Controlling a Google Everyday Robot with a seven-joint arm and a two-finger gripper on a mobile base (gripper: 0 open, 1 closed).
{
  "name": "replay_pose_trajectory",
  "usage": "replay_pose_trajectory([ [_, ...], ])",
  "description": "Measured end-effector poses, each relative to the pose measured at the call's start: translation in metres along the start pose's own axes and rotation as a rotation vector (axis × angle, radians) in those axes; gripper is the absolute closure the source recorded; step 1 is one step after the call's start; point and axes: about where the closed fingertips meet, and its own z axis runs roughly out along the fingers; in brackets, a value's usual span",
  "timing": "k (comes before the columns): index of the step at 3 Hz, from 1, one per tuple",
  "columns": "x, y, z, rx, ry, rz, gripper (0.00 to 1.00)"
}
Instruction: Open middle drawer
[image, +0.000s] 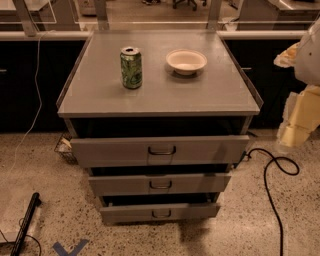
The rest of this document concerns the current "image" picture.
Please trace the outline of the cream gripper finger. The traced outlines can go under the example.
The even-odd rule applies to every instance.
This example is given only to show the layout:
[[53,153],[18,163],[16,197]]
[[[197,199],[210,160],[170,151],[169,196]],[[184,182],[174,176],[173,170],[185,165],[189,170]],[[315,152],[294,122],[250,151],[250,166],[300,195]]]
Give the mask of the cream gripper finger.
[[310,132],[308,130],[282,123],[278,130],[277,140],[280,145],[286,147],[299,147],[309,136]]

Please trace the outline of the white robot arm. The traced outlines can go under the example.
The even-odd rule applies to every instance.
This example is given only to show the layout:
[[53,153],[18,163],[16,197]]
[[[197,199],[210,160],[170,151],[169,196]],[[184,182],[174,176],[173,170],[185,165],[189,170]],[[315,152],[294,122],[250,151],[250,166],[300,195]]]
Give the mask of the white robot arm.
[[298,43],[279,54],[274,64],[293,67],[296,79],[306,84],[302,92],[289,94],[277,134],[280,147],[299,147],[320,125],[320,19]]

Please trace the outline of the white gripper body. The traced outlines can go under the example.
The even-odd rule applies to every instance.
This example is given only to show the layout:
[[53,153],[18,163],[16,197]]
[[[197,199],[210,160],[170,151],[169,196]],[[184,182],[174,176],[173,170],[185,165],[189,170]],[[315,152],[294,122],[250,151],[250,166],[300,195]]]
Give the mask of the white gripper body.
[[291,92],[284,111],[284,131],[310,134],[320,125],[320,87],[308,85],[300,93]]

